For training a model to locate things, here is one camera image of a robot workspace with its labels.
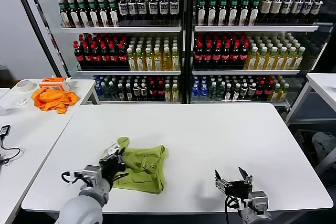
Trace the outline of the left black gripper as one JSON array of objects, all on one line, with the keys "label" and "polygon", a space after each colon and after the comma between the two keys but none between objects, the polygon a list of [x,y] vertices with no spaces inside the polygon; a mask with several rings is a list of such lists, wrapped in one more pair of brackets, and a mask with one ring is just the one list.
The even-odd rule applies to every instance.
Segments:
[{"label": "left black gripper", "polygon": [[127,173],[125,172],[125,163],[123,161],[125,150],[125,147],[120,150],[120,146],[116,142],[106,149],[106,156],[108,157],[101,158],[99,161],[102,178],[118,180],[126,177]]}]

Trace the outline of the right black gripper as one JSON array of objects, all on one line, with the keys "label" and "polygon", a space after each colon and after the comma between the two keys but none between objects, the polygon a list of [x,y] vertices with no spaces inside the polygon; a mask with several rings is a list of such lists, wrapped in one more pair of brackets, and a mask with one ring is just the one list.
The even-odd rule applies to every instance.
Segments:
[{"label": "right black gripper", "polygon": [[237,180],[228,182],[221,178],[219,172],[215,170],[215,185],[218,189],[224,189],[227,196],[233,196],[236,198],[248,198],[250,192],[253,189],[253,176],[248,175],[247,172],[240,166],[238,170],[243,180]]}]

